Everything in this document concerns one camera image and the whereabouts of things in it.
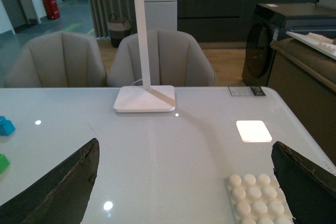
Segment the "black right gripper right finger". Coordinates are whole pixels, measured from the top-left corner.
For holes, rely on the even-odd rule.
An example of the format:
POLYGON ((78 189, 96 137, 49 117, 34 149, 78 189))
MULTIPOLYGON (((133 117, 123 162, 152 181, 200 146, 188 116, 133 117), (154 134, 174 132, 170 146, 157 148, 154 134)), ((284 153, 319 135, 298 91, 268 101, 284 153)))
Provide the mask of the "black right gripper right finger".
POLYGON ((271 159, 293 222, 335 223, 335 175, 280 141, 271 159))

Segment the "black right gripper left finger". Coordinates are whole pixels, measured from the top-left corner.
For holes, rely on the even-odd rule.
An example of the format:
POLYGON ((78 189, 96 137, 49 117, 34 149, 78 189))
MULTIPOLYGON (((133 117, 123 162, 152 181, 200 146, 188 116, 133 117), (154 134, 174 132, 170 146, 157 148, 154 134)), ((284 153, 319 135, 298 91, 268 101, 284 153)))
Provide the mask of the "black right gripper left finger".
POLYGON ((81 223, 100 157, 91 139, 23 192, 1 205, 1 223, 81 223))

